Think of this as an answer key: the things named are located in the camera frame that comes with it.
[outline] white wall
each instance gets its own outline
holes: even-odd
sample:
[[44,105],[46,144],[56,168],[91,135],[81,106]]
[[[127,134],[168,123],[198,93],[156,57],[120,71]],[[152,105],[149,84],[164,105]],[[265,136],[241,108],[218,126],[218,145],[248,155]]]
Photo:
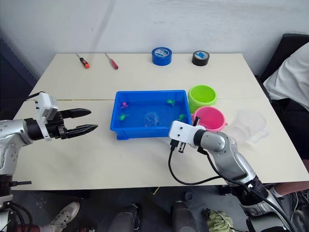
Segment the white wall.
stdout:
[[55,53],[242,53],[260,74],[283,33],[309,34],[308,0],[0,0],[5,42],[37,77]]

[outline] pink bucket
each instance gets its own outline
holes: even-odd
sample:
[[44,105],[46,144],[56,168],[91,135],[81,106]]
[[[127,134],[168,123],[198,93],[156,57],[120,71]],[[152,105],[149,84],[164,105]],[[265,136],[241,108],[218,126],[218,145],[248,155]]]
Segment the pink bucket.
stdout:
[[214,107],[204,106],[198,108],[191,116],[192,121],[195,120],[196,116],[200,117],[199,125],[205,127],[210,132],[221,131],[227,125],[222,112]]

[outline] black chair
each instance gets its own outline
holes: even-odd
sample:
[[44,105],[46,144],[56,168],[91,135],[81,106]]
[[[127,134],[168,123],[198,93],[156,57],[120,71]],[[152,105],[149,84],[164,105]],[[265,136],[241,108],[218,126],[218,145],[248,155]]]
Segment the black chair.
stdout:
[[309,43],[309,35],[283,34],[282,39],[263,74],[261,76],[256,76],[257,82],[270,102],[270,96],[263,85],[264,81],[266,81],[266,79],[269,78],[282,65],[285,59],[287,59],[291,54],[306,43]]

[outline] green cloth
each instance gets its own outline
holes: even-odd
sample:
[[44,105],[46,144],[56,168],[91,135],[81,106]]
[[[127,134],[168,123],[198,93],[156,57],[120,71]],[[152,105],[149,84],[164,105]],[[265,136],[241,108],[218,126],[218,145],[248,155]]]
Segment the green cloth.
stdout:
[[230,227],[233,227],[232,219],[226,215],[223,211],[215,212],[211,210],[209,212],[209,218],[207,220],[209,232],[233,232]]

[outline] blue tape roll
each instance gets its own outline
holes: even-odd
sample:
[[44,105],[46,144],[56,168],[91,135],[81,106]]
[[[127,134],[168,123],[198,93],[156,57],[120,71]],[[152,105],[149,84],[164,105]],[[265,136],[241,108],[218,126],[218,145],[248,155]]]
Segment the blue tape roll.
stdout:
[[172,61],[172,51],[167,47],[157,47],[151,54],[153,55],[153,63],[156,65],[164,66]]

